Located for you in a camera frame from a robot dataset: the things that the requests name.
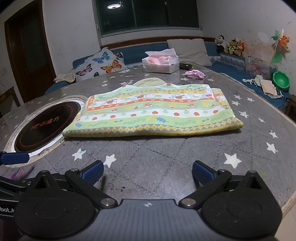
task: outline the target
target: white wall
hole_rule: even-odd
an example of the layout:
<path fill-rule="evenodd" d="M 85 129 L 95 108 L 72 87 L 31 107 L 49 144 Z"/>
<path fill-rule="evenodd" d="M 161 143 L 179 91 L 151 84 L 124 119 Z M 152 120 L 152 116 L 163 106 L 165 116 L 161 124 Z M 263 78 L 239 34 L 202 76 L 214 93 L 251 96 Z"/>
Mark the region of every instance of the white wall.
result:
<path fill-rule="evenodd" d="M 31 1 L 32 0 L 16 0 L 0 14 L 0 71 L 2 69 L 4 71 L 4 73 L 0 76 L 0 90 L 3 93 L 10 89 L 12 86 L 14 86 L 15 93 L 21 104 L 23 104 L 23 100 L 20 95 L 20 92 L 18 91 L 18 87 L 15 82 L 15 78 L 13 76 L 13 72 L 8 57 L 4 22 L 7 19 L 9 19 L 12 15 L 14 15 L 18 10 L 29 4 Z"/>
<path fill-rule="evenodd" d="M 200 29 L 153 29 L 153 30 L 136 30 L 134 32 L 119 33 L 111 36 L 102 36 L 102 45 L 116 43 L 121 41 L 127 41 L 131 39 L 141 39 L 150 37 L 162 37 L 162 36 L 206 36 L 203 35 Z"/>
<path fill-rule="evenodd" d="M 243 40 L 247 45 L 245 56 L 262 43 L 258 33 L 265 33 L 268 42 L 274 43 L 271 38 L 274 30 L 284 29 L 291 39 L 289 52 L 277 65 L 291 80 L 289 92 L 296 94 L 296 13 L 289 6 L 282 0 L 197 0 L 197 4 L 203 35 L 217 37 L 223 34 L 227 42 L 233 38 Z"/>
<path fill-rule="evenodd" d="M 56 74 L 100 50 L 92 0 L 43 0 L 44 27 Z"/>

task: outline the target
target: wooden door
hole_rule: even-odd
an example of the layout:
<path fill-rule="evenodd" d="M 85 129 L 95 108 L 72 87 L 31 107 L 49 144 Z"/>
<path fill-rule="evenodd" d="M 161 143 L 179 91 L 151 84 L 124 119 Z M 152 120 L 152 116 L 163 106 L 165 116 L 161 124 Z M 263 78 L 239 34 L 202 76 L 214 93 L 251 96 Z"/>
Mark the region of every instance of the wooden door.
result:
<path fill-rule="evenodd" d="M 44 31 L 42 0 L 35 0 L 5 23 L 12 71 L 23 101 L 44 95 L 56 77 Z"/>

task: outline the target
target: round table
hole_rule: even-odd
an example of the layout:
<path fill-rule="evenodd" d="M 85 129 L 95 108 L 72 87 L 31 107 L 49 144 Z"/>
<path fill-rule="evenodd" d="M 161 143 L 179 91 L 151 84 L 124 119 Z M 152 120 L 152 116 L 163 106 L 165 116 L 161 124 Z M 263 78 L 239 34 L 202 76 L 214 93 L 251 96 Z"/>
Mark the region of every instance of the round table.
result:
<path fill-rule="evenodd" d="M 294 200 L 296 189 L 296 126 L 282 112 L 242 84 L 209 69 L 200 68 L 204 80 L 185 78 L 185 71 L 172 74 L 145 73 L 142 68 L 114 72 L 75 83 L 34 99 L 0 119 L 0 150 L 26 118 L 40 108 L 61 99 L 87 97 L 112 91 L 148 77 L 184 85 L 209 84 L 220 88 L 236 117 L 244 126 L 240 130 L 188 137 L 137 136 L 122 138 L 66 138 L 40 159 L 21 168 L 0 167 L 0 175 L 11 177 L 16 172 L 34 177 L 40 170 L 64 174 L 71 168 L 82 169 L 95 160 L 105 162 L 106 181 L 95 186 L 120 201 L 134 199 L 176 199 L 178 202 L 196 190 L 192 164 L 200 160 L 213 169 L 227 169 L 234 175 L 258 171 L 274 194 L 283 212 Z M 236 168 L 227 164 L 237 158 Z"/>

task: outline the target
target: gray pillow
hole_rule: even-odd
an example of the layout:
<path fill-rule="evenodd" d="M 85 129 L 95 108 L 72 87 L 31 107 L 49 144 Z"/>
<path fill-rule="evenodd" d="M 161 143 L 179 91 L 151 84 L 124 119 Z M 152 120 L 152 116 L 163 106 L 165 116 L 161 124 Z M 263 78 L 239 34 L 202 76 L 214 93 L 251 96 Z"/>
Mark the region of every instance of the gray pillow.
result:
<path fill-rule="evenodd" d="M 203 39 L 168 39 L 167 43 L 170 49 L 175 49 L 180 61 L 212 66 Z"/>

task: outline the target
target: stuffed panda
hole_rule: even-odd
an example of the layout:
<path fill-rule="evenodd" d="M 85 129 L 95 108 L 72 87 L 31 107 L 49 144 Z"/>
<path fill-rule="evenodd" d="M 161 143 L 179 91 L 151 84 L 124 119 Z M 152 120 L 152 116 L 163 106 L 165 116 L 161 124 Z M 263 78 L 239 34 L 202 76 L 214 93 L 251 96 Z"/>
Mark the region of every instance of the stuffed panda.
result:
<path fill-rule="evenodd" d="M 216 38 L 216 43 L 217 43 L 217 53 L 221 53 L 224 52 L 224 47 L 222 46 L 222 43 L 224 42 L 224 36 L 223 35 L 219 35 Z"/>

